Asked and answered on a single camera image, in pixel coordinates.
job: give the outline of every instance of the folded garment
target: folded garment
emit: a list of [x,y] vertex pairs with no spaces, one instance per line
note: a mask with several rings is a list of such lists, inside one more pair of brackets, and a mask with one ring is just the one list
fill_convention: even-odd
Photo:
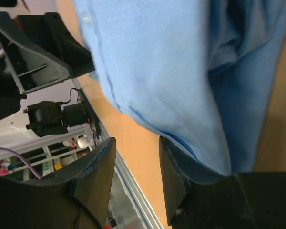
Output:
[[108,101],[203,165],[252,170],[286,33],[286,0],[74,0]]

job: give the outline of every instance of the black cable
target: black cable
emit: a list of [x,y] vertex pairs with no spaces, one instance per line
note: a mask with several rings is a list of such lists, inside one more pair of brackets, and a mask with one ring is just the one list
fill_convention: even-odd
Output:
[[79,94],[79,92],[78,92],[78,89],[75,88],[75,87],[73,87],[73,88],[71,88],[70,91],[69,91],[70,99],[69,99],[68,101],[66,101],[66,102],[60,102],[60,103],[59,103],[60,105],[65,105],[65,104],[68,104],[69,102],[71,102],[71,100],[72,100],[71,91],[72,91],[72,90],[76,90],[76,92],[77,92],[77,102],[79,103],[80,94]]

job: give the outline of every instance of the table surface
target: table surface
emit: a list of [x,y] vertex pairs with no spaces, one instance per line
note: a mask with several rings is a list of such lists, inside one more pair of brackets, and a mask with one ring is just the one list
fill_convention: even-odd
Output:
[[[72,0],[56,0],[58,12],[72,36],[82,42]],[[159,164],[159,136],[139,126],[112,107],[101,88],[88,75],[79,82],[110,136],[116,138],[117,149],[152,206],[164,228],[166,221],[162,178]]]

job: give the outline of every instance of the blue cloth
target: blue cloth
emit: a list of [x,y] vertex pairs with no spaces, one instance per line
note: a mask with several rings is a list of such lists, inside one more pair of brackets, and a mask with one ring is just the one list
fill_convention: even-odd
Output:
[[[113,106],[214,173],[252,170],[286,33],[286,0],[74,4],[94,77]],[[195,181],[190,161],[178,166]]]

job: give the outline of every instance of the shirt button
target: shirt button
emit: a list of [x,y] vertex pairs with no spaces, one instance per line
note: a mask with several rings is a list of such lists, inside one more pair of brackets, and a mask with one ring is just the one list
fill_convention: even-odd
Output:
[[90,16],[90,13],[85,11],[82,13],[82,19],[84,21],[84,23],[86,24],[92,24],[92,18]]

